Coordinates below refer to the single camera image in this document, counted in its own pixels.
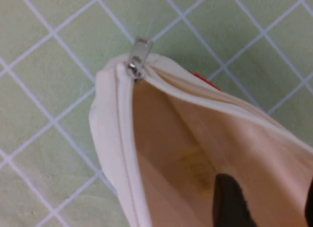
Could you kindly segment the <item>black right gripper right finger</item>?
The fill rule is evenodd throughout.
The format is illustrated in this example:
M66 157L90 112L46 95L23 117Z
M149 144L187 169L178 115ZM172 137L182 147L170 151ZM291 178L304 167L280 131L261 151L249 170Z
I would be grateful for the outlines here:
M308 190L304 214L308 227L313 227L313 180Z

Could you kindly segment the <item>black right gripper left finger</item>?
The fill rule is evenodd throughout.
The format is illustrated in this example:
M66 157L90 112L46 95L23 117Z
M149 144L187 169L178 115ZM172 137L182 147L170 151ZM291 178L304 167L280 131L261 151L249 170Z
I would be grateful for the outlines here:
M242 189L238 182L228 174L215 177L212 207L215 227L255 227Z

